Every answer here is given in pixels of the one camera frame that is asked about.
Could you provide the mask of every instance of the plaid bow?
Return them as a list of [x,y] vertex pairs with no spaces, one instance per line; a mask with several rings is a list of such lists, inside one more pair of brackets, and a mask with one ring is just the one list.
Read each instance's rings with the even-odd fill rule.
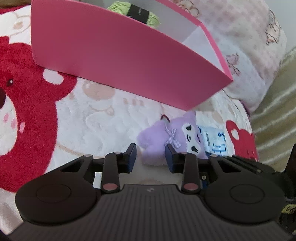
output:
[[165,125],[165,131],[169,134],[170,138],[166,141],[165,145],[170,143],[173,144],[177,149],[181,147],[181,144],[178,140],[175,139],[176,128],[172,128],[171,131],[168,129],[167,125]]

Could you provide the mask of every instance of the bear eye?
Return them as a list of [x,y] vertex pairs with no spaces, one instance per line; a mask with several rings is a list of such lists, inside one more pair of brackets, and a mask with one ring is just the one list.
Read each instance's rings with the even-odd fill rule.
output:
[[13,79],[9,79],[7,82],[6,82],[6,85],[9,87],[9,86],[12,86],[13,84]]

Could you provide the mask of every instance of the pink cardboard box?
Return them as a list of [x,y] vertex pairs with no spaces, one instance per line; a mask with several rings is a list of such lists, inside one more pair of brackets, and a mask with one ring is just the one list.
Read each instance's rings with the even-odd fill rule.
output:
[[96,5],[34,0],[32,53],[45,68],[190,110],[232,82],[205,26],[169,0],[132,0],[155,13],[153,29]]

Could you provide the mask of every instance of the beige striped cloth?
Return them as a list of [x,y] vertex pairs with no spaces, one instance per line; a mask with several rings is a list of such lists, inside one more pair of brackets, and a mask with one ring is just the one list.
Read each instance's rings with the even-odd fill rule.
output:
[[251,126],[260,162],[283,171],[296,143],[296,47],[285,55]]

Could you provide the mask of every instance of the purple teddy bear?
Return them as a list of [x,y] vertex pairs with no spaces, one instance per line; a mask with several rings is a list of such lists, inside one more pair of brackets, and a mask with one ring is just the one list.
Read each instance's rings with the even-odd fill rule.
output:
[[170,122],[159,120],[143,130],[137,137],[138,145],[144,149],[142,160],[145,164],[166,165],[165,146],[171,143],[177,152],[190,152],[198,158],[207,159],[205,147],[196,116],[193,111]]

